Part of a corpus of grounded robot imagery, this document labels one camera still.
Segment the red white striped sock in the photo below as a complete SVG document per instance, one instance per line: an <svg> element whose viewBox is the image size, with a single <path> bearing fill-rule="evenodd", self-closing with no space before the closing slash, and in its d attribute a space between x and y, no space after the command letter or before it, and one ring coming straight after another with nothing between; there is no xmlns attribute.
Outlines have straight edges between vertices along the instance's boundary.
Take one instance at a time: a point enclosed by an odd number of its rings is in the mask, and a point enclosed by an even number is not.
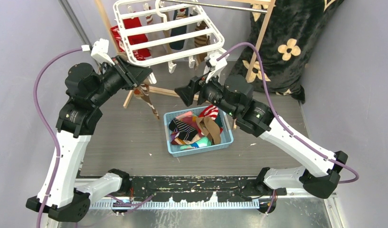
<svg viewBox="0 0 388 228"><path fill-rule="evenodd" d="M219 109L214 105L209 105L199 114L199 117L210 117L212 120L216 120L218 114Z"/></svg>

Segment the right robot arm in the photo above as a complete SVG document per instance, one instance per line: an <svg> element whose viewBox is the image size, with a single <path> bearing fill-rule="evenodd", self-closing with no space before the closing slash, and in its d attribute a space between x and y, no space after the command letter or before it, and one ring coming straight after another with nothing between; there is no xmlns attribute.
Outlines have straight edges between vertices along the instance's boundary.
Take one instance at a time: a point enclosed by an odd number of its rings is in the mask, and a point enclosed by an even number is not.
<svg viewBox="0 0 388 228"><path fill-rule="evenodd" d="M301 164L297 168L263 168L255 180L261 195L282 188L302 188L327 199L337 188L340 165L346 163L347 154L318 146L275 116L271 107L253 98L254 88L242 76L229 76L223 85L217 77L206 81L195 76L188 85L174 91L186 106L192 105L194 95L198 94L197 104L210 102L235 119L240 130L274 144Z"/></svg>

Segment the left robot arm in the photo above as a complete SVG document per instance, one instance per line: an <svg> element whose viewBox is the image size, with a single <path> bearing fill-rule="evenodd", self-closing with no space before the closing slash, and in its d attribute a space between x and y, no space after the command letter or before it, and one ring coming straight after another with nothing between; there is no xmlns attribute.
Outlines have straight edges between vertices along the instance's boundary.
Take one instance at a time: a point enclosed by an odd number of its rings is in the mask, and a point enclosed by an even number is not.
<svg viewBox="0 0 388 228"><path fill-rule="evenodd" d="M119 90L132 90L150 76L152 69L135 66L120 56L103 63L96 72L89 63L72 66L65 79L68 100L58 114L53 133L55 150L38 195L26 207L46 213L58 222L79 222L89 207L112 193L127 195L132 182L128 173L111 169L95 181L76 187L75 180L86 148L102 112L100 107Z"/></svg>

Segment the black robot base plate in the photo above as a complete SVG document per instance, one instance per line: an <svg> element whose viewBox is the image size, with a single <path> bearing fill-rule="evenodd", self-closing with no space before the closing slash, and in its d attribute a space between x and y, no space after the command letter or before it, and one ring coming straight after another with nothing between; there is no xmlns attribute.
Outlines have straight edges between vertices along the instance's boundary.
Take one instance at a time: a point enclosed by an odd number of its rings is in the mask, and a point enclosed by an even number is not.
<svg viewBox="0 0 388 228"><path fill-rule="evenodd" d="M110 195L135 201L152 196L153 202L208 202L216 195L217 202L245 202L272 192L257 189L252 176L132 176L131 186Z"/></svg>

